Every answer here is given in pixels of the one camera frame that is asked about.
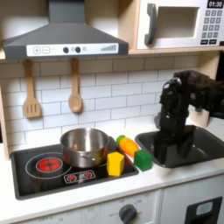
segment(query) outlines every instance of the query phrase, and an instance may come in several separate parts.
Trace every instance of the wooden spoon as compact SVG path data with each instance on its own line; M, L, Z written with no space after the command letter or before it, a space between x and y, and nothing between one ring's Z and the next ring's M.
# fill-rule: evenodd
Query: wooden spoon
M40 116L40 106L33 91L32 80L32 62L30 60L24 61L24 71L26 78L27 98L24 101L24 116L27 118Z
M79 95L79 61L71 59L72 67L72 94L69 97L68 103L70 109L77 113L81 111L81 96Z

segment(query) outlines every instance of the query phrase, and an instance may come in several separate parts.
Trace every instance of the cabinet knob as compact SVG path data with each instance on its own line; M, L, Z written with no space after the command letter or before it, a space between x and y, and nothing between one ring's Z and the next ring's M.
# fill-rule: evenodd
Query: cabinet knob
M129 224L137 216L137 210L133 205L125 205L121 208L119 216L124 224Z

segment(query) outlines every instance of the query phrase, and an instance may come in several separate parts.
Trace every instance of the stainless steel sink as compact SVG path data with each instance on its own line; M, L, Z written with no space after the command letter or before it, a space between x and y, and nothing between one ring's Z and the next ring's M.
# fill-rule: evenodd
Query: stainless steel sink
M157 132L143 133L136 136L136 142L142 149L153 155L153 136ZM157 165L175 168L184 165L193 165L217 158L224 158L224 143L205 129L196 128L193 134L193 144L188 155L182 157L177 153L176 147L169 147L164 164L160 164L155 158L153 162Z

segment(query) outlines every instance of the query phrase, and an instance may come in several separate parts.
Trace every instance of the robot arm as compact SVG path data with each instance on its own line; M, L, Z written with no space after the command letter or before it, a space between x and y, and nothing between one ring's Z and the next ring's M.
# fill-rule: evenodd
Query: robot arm
M164 164L171 145L176 145L182 157L191 149L193 126L186 126L189 105L198 111L205 109L224 114L224 82L195 71L175 73L174 78L164 84L160 102L160 131L154 136L154 157Z

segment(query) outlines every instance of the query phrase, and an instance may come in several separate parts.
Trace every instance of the range hood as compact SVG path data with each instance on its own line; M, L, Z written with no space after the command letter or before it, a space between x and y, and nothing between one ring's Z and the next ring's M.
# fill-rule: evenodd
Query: range hood
M7 60L128 54L129 44L85 24L85 0L49 0L49 22L3 42Z

